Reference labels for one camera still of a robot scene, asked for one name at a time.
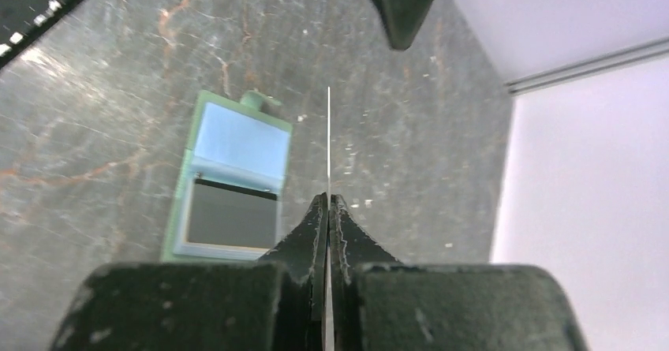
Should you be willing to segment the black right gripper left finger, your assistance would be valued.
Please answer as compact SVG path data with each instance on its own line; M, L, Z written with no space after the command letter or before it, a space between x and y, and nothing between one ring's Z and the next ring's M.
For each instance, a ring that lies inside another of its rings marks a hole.
M255 262L108 263L80 285L52 350L321 350L328 197Z

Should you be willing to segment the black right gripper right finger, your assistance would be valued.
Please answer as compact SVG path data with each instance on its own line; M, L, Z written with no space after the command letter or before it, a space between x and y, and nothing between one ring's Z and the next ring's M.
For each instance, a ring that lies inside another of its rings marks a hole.
M524 264L407 264L329 210L337 350L586 350L570 301Z

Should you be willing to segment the white VIP card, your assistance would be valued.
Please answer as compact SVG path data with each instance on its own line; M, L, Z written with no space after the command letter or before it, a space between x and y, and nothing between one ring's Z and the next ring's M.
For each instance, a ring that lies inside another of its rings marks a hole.
M327 86L326 90L326 100L327 100L327 120L326 120L326 165L327 165L327 193L331 194L331 86Z

